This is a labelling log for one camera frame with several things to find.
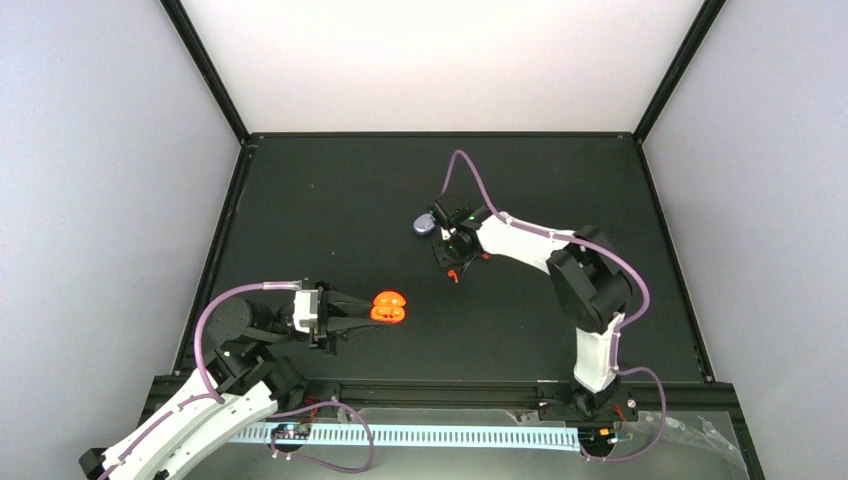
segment purple tube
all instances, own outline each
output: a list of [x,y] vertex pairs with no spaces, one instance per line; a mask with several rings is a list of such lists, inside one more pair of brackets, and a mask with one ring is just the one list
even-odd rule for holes
[[[474,180],[477,182],[477,188],[480,190],[480,195],[483,196],[483,201],[486,203],[486,206],[492,212],[492,215],[497,217],[498,220],[500,220],[504,223],[508,223],[509,225],[511,225],[511,226],[513,226],[513,227],[515,227],[519,230],[529,232],[529,233],[533,233],[533,234],[536,234],[536,235],[541,235],[545,238],[550,237],[551,232],[549,230],[539,228],[539,227],[536,227],[534,225],[528,225],[528,224],[525,224],[521,221],[510,221],[509,219],[507,219],[495,207],[495,204],[492,202],[491,197],[489,197],[489,192],[488,192],[488,190],[486,190],[486,185],[483,183],[483,178],[480,176],[480,172],[477,171],[477,167],[474,165],[474,162],[471,160],[471,157],[469,157],[468,154],[465,153],[463,150],[457,150],[457,151],[453,152],[453,155],[451,155],[450,164],[448,165],[448,173],[447,173],[447,175],[445,175],[445,182],[442,184],[442,192],[441,193],[445,193],[445,191],[447,191],[447,189],[448,189],[448,186],[450,185],[451,175],[453,175],[453,168],[456,164],[456,158],[457,157],[462,157],[463,160],[465,160],[465,163],[468,165],[468,168],[471,170],[471,174],[474,175]],[[633,278],[633,281],[636,283],[636,286],[639,287],[639,291],[642,294],[642,304],[639,306],[639,308],[636,310],[636,312],[633,313],[633,315],[630,315],[629,317],[625,318],[623,322],[621,322],[618,326],[615,327],[615,329],[613,330],[613,332],[615,334],[618,334],[619,332],[621,332],[622,328],[624,328],[627,325],[630,325],[631,323],[635,322],[636,320],[641,318],[645,314],[646,311],[648,311],[648,307],[651,306],[651,292],[648,290],[648,285],[645,283],[645,280],[642,279],[642,276],[639,275],[639,272],[637,272],[636,269],[633,268],[633,266],[631,266],[629,263],[627,263],[623,258],[621,258],[620,256],[616,255],[614,252],[612,252],[612,251],[610,251],[610,250],[608,250],[608,249],[606,249],[606,248],[604,248],[600,245],[589,242],[587,240],[583,240],[583,239],[574,237],[572,235],[566,235],[564,233],[553,232],[553,238],[555,238],[557,240],[562,240],[562,241],[566,241],[566,242],[569,242],[569,243],[573,243],[575,245],[580,245],[580,246],[588,248],[590,250],[594,250],[594,251],[598,252],[599,254],[609,258],[610,260],[615,262],[619,267],[621,267],[621,269],[624,270],[631,278]],[[613,336],[610,347],[611,347],[610,348],[610,350],[611,350],[610,351],[610,364],[611,365],[617,365],[618,364],[618,335]]]
[[[445,176],[444,184],[442,184],[442,193],[445,193],[445,191],[448,188],[448,185],[450,185],[451,174],[453,173],[453,167],[454,167],[454,164],[456,163],[456,158],[458,156],[461,156],[465,160],[465,163],[468,164],[468,168],[471,170],[471,174],[474,175],[474,180],[477,181],[477,188],[480,189],[480,194],[483,196],[483,201],[486,203],[486,206],[492,212],[492,215],[497,217],[500,221],[507,223],[507,224],[509,224],[509,225],[511,225],[515,228],[518,228],[519,230],[523,230],[523,231],[529,232],[529,233],[535,233],[535,234],[541,235],[541,236],[546,237],[546,238],[549,237],[550,232],[548,230],[541,229],[541,228],[535,227],[533,225],[526,225],[526,224],[524,224],[520,221],[510,222],[509,219],[504,217],[504,215],[501,214],[501,212],[497,208],[495,208],[494,203],[492,203],[492,199],[489,197],[489,192],[486,190],[486,186],[483,184],[483,179],[480,177],[480,172],[477,171],[477,167],[474,166],[474,162],[471,161],[471,158],[468,156],[468,154],[465,153],[462,150],[456,150],[455,152],[453,152],[453,155],[451,156],[450,164],[448,165],[448,173]],[[617,365],[618,364],[618,333],[620,333],[622,328],[626,327],[627,325],[630,325],[631,323],[633,323],[636,320],[638,320],[639,318],[641,318],[645,314],[645,312],[648,310],[648,307],[650,307],[650,305],[651,305],[651,294],[648,291],[648,285],[645,283],[645,280],[642,279],[642,276],[639,275],[639,272],[637,272],[635,268],[633,268],[629,263],[624,261],[623,258],[619,257],[614,252],[611,252],[610,250],[607,250],[606,248],[604,248],[600,245],[596,245],[592,242],[589,242],[589,241],[586,241],[586,240],[583,240],[583,239],[580,239],[580,238],[576,238],[576,237],[573,237],[571,235],[566,235],[566,234],[563,234],[563,233],[554,232],[553,236],[557,240],[563,240],[563,241],[566,241],[566,242],[569,242],[569,243],[574,243],[575,245],[580,245],[582,247],[594,250],[594,251],[598,252],[599,254],[609,258],[610,260],[615,262],[619,267],[621,267],[622,270],[627,272],[627,274],[630,275],[631,278],[633,278],[633,281],[636,283],[636,285],[639,287],[639,291],[642,293],[642,305],[639,306],[639,308],[636,310],[636,312],[633,315],[631,315],[629,318],[625,319],[625,321],[621,322],[621,324],[619,324],[613,330],[613,333],[615,333],[615,335],[613,335],[612,341],[610,343],[610,350],[611,350],[610,351],[610,364],[615,366],[616,374],[621,376],[621,377],[626,377],[626,376],[632,375],[634,373],[643,372],[643,373],[647,373],[648,375],[650,375],[654,379],[654,381],[657,383],[657,388],[659,388],[659,393],[660,393],[660,405],[661,405],[661,409],[662,409],[662,425],[660,425],[660,429],[657,432],[657,436],[654,438],[653,441],[651,441],[651,443],[647,447],[643,448],[642,450],[640,450],[640,451],[638,451],[638,452],[636,452],[632,455],[627,455],[625,457],[610,458],[610,459],[602,458],[602,457],[593,457],[593,456],[589,455],[581,447],[581,452],[589,460],[596,460],[596,461],[602,461],[602,462],[623,462],[623,461],[627,461],[627,460],[632,460],[634,458],[637,458],[637,457],[644,455],[649,450],[654,448],[654,446],[656,446],[656,444],[659,443],[660,438],[662,437],[662,434],[665,431],[665,417],[666,417],[665,390],[663,389],[662,382],[660,381],[660,378],[657,376],[657,374],[654,373],[654,371],[651,370],[648,367],[636,367],[636,368],[631,368],[629,370],[624,370],[624,371],[618,371],[617,370],[618,369],[618,365]]]
[[624,371],[618,372],[618,375],[620,375],[622,377],[626,377],[628,375],[633,375],[634,373],[640,373],[640,372],[641,373],[647,373],[648,375],[650,375],[651,378],[654,379],[654,382],[657,383],[657,388],[659,389],[659,392],[660,392],[660,409],[662,411],[662,414],[661,414],[661,417],[660,417],[660,422],[661,422],[660,423],[660,429],[657,431],[657,435],[654,437],[653,440],[651,440],[651,443],[649,443],[647,447],[643,448],[642,450],[639,450],[636,453],[632,453],[630,455],[625,455],[623,457],[614,457],[614,458],[595,457],[593,455],[589,455],[589,453],[581,446],[580,447],[580,453],[582,453],[583,456],[586,457],[587,459],[593,460],[593,461],[596,461],[596,462],[626,462],[626,461],[629,461],[629,460],[639,458],[642,455],[648,453],[651,449],[653,449],[655,446],[657,446],[657,444],[660,442],[660,439],[662,438],[662,435],[665,432],[665,416],[666,416],[666,413],[667,413],[666,412],[666,402],[665,402],[665,389],[663,389],[662,382],[660,381],[660,377],[658,377],[657,374],[654,373],[654,371],[651,370],[648,367],[631,368],[629,370],[624,370]]
[[206,322],[209,321],[209,316],[212,315],[212,312],[214,312],[215,309],[218,308],[218,305],[223,303],[224,300],[240,293],[250,292],[253,290],[299,289],[300,281],[251,283],[227,290],[215,297],[215,299],[209,302],[209,305],[203,309],[203,312],[197,319],[197,326],[194,328],[194,362],[197,366],[197,372],[200,374],[200,379],[203,380],[203,385],[206,386],[206,390],[209,392],[209,395],[211,395],[216,402],[224,403],[224,399],[218,394],[215,387],[212,386],[212,380],[209,378],[209,372],[206,370],[206,365],[203,363],[203,329],[206,327]]
[[[196,402],[198,400],[203,400],[204,398],[213,398],[214,399],[215,397],[208,394],[208,393],[204,393],[203,395],[198,395],[196,397],[190,397],[186,400],[183,400],[182,402],[178,403],[177,405],[180,408],[183,408],[183,407],[185,407],[186,405],[188,405],[192,402]],[[137,447],[138,444],[140,444],[142,442],[142,440],[147,438],[147,436],[150,435],[150,433],[153,432],[153,430],[155,430],[156,427],[161,425],[165,420],[167,420],[173,414],[174,414],[173,411],[165,412],[161,417],[157,418],[153,423],[151,423],[150,426],[145,428],[143,432],[141,432],[137,437],[135,437],[135,440],[133,440],[130,443],[130,445],[123,451],[123,453],[118,455],[118,460],[123,462],[128,456],[132,455],[132,451],[135,449],[135,447]],[[97,480],[105,480],[105,479],[109,478],[109,475],[111,475],[112,472],[114,472],[115,469],[118,468],[118,465],[120,465],[120,463],[116,463],[116,464],[112,465],[111,467],[107,468],[103,473],[100,474],[99,477],[97,477]]]
[[[290,412],[275,413],[273,415],[268,416],[267,418],[271,419],[271,418],[292,417],[292,416],[295,416],[295,415],[300,415],[302,413],[310,412],[312,410],[316,410],[318,408],[323,408],[323,407],[341,408],[342,410],[350,413],[353,416],[353,418],[356,419],[357,422],[362,424],[362,427],[365,428],[365,434],[368,436],[368,460],[361,467],[350,468],[350,467],[342,467],[342,466],[339,466],[339,465],[334,465],[332,463],[325,462],[324,460],[319,460],[317,458],[309,457],[309,456],[306,456],[306,455],[301,455],[299,453],[285,453],[284,455],[286,455],[286,458],[294,458],[296,460],[303,460],[303,461],[306,461],[306,462],[309,462],[309,463],[312,463],[312,464],[315,464],[315,465],[318,465],[318,466],[321,466],[321,467],[324,467],[324,468],[329,468],[330,470],[333,470],[333,471],[339,472],[339,473],[356,474],[356,473],[365,472],[368,469],[370,469],[371,464],[374,463],[374,450],[375,450],[375,448],[374,448],[374,433],[371,432],[371,428],[368,426],[368,422],[366,422],[365,419],[362,418],[362,415],[360,415],[359,412],[357,412],[354,408],[350,407],[349,405],[345,405],[344,403],[339,403],[339,402],[319,402],[319,403],[316,403],[314,405],[309,405],[308,407],[303,407],[303,408],[299,408],[297,410],[292,410]],[[279,453],[283,453],[283,452],[280,452],[277,449],[276,442],[277,442],[278,438],[279,438],[279,434],[275,435],[274,438],[271,440],[271,450],[274,452],[275,455],[277,455]]]

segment black table surface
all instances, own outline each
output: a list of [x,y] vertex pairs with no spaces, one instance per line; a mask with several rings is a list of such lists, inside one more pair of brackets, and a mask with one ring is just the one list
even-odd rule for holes
[[[279,353],[307,378],[571,379],[574,327],[544,273],[495,256],[475,262],[454,284],[436,264],[430,246],[436,233],[413,232],[413,220],[438,196],[458,148],[474,159],[499,209],[552,228],[597,225],[641,272],[652,304],[622,332],[622,368],[646,365],[664,382],[702,381],[674,260],[627,135],[264,137],[213,293],[308,277],[365,300],[383,290],[406,297],[402,323],[339,342],[338,356],[303,344],[282,347]],[[451,191],[482,202],[464,163],[455,169]],[[275,308],[291,301],[289,292],[247,296]]]

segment small gray object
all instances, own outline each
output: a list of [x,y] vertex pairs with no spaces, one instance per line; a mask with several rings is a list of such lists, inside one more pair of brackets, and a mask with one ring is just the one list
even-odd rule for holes
[[425,213],[415,219],[415,222],[412,224],[412,228],[415,229],[415,233],[418,235],[427,235],[436,228],[436,219],[434,219],[429,213]]

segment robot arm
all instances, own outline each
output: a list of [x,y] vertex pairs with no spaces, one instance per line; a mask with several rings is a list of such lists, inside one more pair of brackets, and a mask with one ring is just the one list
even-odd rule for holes
[[325,283],[296,291],[293,304],[276,313],[241,298],[224,301],[203,337],[204,362],[223,402],[209,395],[195,370],[144,424],[106,450],[90,449],[80,466],[89,480],[185,477],[232,435],[301,404],[304,378],[269,346],[302,341],[335,354],[336,339],[350,330],[402,320],[403,303],[394,292],[366,303]]
[[606,237],[591,226],[579,231],[553,230],[501,212],[504,222],[486,207],[472,211],[452,206],[446,195],[437,199],[430,212],[442,234],[442,240],[433,245],[436,258],[455,280],[474,259],[485,254],[514,258],[550,276],[560,306],[575,326],[574,378],[588,394],[603,395],[616,378],[616,327],[624,320],[624,306],[632,293],[629,282],[617,265],[596,252],[516,225],[563,233],[610,248]]

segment black metal frame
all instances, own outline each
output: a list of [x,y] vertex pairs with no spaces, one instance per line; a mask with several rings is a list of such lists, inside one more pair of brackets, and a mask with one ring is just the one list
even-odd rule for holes
[[[182,387],[187,374],[163,375],[153,379],[150,393],[144,404],[139,425]],[[353,408],[436,408],[436,409],[500,409],[509,411],[534,410],[538,402],[537,383],[475,383],[467,382],[367,382],[329,381],[311,382],[307,392],[324,398],[336,396]],[[736,434],[751,480],[763,480],[762,468],[748,432],[745,416],[733,385],[710,382],[703,384],[676,383],[663,386],[669,411],[727,412]],[[626,391],[638,408],[646,411],[660,410],[660,396],[653,383],[626,385]],[[560,420],[547,416],[540,410],[542,420]],[[593,422],[568,422],[574,427],[592,425]]]
[[[257,142],[268,137],[343,137],[343,136],[631,136],[626,132],[380,132],[380,133],[254,133],[250,134],[244,125],[236,107],[224,87],[223,81],[215,70],[212,60],[203,47],[197,31],[194,29],[188,14],[180,0],[161,0],[162,5],[174,23],[175,28],[183,39],[186,48],[190,52],[197,68],[200,70],[204,81],[209,86],[212,95],[218,102],[222,113],[230,124],[236,138],[242,145],[236,162],[235,171],[227,190],[221,216],[212,238],[212,244],[203,273],[198,285],[197,294],[192,304],[191,312],[183,339],[180,342],[177,358],[174,364],[174,375],[155,377],[145,403],[141,422],[147,419],[167,398],[177,392],[188,378],[188,371],[181,372],[180,369],[189,367],[187,358],[190,356],[192,329],[202,309],[209,303],[215,284],[221,255],[226,246],[230,227],[234,220],[236,207],[244,188],[245,180],[250,171]],[[752,480],[761,480],[764,477],[760,467],[747,424],[745,423],[742,409],[733,386],[726,383],[715,382],[712,366],[707,356],[701,331],[695,320],[694,309],[688,296],[683,276],[680,272],[679,262],[671,243],[668,226],[665,222],[662,209],[658,200],[656,189],[648,168],[642,143],[647,138],[651,128],[656,123],[663,108],[668,102],[677,83],[683,75],[686,67],[691,62],[698,47],[709,31],[710,26],[717,17],[724,0],[705,0],[686,37],[671,62],[665,76],[658,86],[648,108],[646,109],[639,125],[632,134],[632,140],[648,184],[654,207],[657,209],[661,219],[661,228],[666,239],[666,247],[676,263],[676,276],[684,297],[688,316],[693,322],[692,330],[695,334],[695,354],[700,359],[704,375],[703,384],[670,384],[665,385],[668,399],[668,409],[677,411],[725,411],[728,412],[733,424],[737,441],[748,466],[748,474]],[[503,408],[503,409],[527,409],[529,404],[539,397],[538,384],[517,383],[421,383],[421,382],[315,382],[310,388],[331,392],[354,407],[428,407],[428,408]],[[626,391],[636,400],[639,408],[647,410],[659,410],[659,396],[653,384],[628,383],[625,384]]]
[[707,32],[710,31],[710,27],[721,11],[721,7],[724,6],[724,2],[725,0],[706,0],[695,16],[692,26],[689,27],[689,31],[683,38],[683,43],[677,49],[671,65],[669,65],[663,79],[660,81],[660,86],[654,93],[653,98],[651,98],[651,103],[648,104],[645,114],[642,115],[642,120],[639,121],[639,125],[633,131],[633,136],[639,145],[644,143],[645,139],[648,138],[651,128],[660,117],[665,104],[671,98],[671,94],[683,77],[683,72],[686,71],[689,62],[695,57],[695,52],[698,51],[698,47],[701,46],[701,42],[707,36]]
[[230,98],[230,94],[224,88],[224,82],[218,75],[218,71],[215,70],[215,65],[212,64],[209,53],[203,47],[203,43],[200,41],[200,37],[197,35],[197,30],[194,29],[191,20],[189,20],[183,3],[180,0],[161,0],[161,2],[162,6],[165,7],[165,11],[168,12],[168,16],[171,17],[177,33],[183,39],[183,43],[191,54],[191,58],[194,59],[197,69],[200,70],[203,81],[206,82],[206,85],[212,92],[212,96],[215,97],[215,101],[221,107],[221,112],[226,117],[227,122],[229,122],[230,128],[233,129],[236,139],[239,143],[245,143],[248,136],[250,136],[250,132],[244,126],[244,122],[242,122],[241,116],[239,116],[238,110],[236,110],[233,99]]

